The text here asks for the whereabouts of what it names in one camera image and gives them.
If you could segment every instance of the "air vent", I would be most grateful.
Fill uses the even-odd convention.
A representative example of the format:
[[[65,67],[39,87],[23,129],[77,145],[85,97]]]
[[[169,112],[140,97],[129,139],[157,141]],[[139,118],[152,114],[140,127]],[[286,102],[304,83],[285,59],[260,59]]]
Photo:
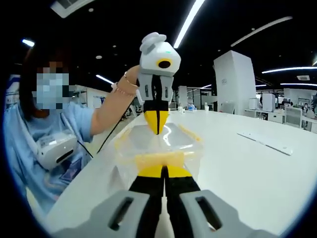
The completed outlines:
[[[301,81],[309,81],[309,75],[299,75],[297,76],[298,80],[301,80]]]
[[[94,0],[57,0],[52,4],[51,9],[53,9],[60,17],[66,18],[77,9],[92,1]]]

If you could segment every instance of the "light blue shirt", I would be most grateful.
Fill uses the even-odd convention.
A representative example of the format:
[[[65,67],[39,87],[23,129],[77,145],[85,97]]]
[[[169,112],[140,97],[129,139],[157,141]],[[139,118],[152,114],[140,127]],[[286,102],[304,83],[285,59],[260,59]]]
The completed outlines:
[[[19,104],[12,106],[4,114],[4,134],[5,147],[9,164],[12,168],[13,177],[26,199],[27,186],[34,197],[47,214],[59,196],[63,193],[70,182],[90,161],[89,154],[82,146],[77,143],[77,149],[66,162],[54,168],[52,171],[45,170],[37,161],[34,153],[31,151],[21,125],[18,121],[17,110],[19,110],[24,120],[23,112]],[[91,120],[93,109],[82,108],[75,103],[70,103],[63,114],[72,126],[78,141],[91,142],[90,135]],[[45,135],[67,129],[60,116],[60,111],[50,110],[50,115],[45,118],[32,118],[26,121],[26,126],[35,141]]]

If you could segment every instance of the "ceiling light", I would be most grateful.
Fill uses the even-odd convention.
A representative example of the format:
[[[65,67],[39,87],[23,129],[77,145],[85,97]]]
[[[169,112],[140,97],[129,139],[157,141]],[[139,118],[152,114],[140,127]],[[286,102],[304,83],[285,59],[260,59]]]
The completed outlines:
[[[177,39],[175,41],[175,44],[174,44],[174,48],[177,49],[181,43],[181,41],[183,40],[187,30],[188,30],[188,27],[190,26],[190,24],[192,23],[194,17],[196,16],[199,8],[202,6],[202,4],[204,3],[205,0],[196,0],[192,9],[190,10],[185,22],[184,22],[184,25],[182,27],[182,29],[180,30],[178,36],[177,36]]]
[[[210,87],[211,86],[211,84],[208,84],[208,85],[206,85],[206,86],[204,86],[204,87],[201,87],[201,88],[208,88],[208,87]]]
[[[288,21],[288,20],[291,20],[291,19],[293,19],[293,17],[287,16],[287,17],[283,17],[283,18],[281,18],[281,19],[275,20],[275,21],[273,21],[273,22],[270,22],[270,23],[268,23],[268,24],[266,24],[266,25],[264,25],[264,26],[258,28],[257,30],[255,30],[255,31],[253,31],[253,32],[251,32],[251,33],[249,33],[248,35],[242,37],[240,40],[237,40],[235,43],[233,43],[233,44],[231,45],[231,47],[234,47],[235,45],[238,45],[238,44],[241,43],[242,41],[248,39],[250,36],[253,36],[253,35],[257,34],[258,32],[263,31],[263,30],[265,30],[266,28],[268,28],[268,27],[270,27],[270,26],[273,26],[273,25],[275,25],[275,24],[281,23],[281,22],[283,22],[283,21]]]
[[[317,69],[317,67],[291,67],[291,68],[278,68],[268,71],[263,71],[262,73],[272,73],[272,72],[279,72],[279,71],[287,71],[287,70],[303,70],[303,69]]]
[[[302,86],[316,86],[317,84],[312,83],[281,83],[281,85],[302,85]]]
[[[23,39],[22,42],[30,47],[33,47],[35,45],[35,43],[33,41],[29,41],[26,39]]]
[[[108,83],[110,83],[110,84],[113,84],[113,82],[111,82],[110,80],[108,80],[108,79],[106,79],[106,78],[100,76],[99,74],[96,74],[96,77],[97,77],[97,78],[100,78],[100,79],[102,79],[102,80],[104,80],[104,81],[106,81],[106,82],[108,82]]]

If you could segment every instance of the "black cable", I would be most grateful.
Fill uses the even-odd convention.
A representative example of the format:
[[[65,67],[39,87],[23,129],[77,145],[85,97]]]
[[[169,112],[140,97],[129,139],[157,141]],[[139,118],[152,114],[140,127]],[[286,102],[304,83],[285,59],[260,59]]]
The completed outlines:
[[[127,110],[129,110],[129,107],[130,105],[128,106],[128,108],[125,110],[125,112],[122,114],[124,115],[126,113]],[[101,147],[99,148],[98,152],[99,153],[102,149],[102,147],[104,146],[105,142],[108,140],[109,136],[113,133],[114,129],[118,126],[119,122],[121,121],[121,118],[119,119],[119,121],[117,122],[117,124],[114,126],[114,128],[111,130],[111,132],[109,133],[109,135],[106,137],[106,139],[103,141],[103,144],[101,145]]]
[[[89,153],[87,148],[82,143],[80,143],[79,140],[77,142],[87,151],[87,153],[91,156],[91,158],[93,158],[92,154]]]

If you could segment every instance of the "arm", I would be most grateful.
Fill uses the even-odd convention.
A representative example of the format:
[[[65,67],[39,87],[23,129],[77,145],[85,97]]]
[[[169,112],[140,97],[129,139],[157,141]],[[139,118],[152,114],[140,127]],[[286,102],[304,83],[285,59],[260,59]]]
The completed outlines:
[[[126,73],[126,78],[123,76],[118,82],[117,86],[120,90],[128,93],[135,94],[137,87],[137,75],[139,66],[130,68]],[[111,125],[118,122],[134,97],[123,94],[118,90],[113,90],[105,99],[102,106],[95,109],[91,122],[91,135],[97,135],[108,129]]]

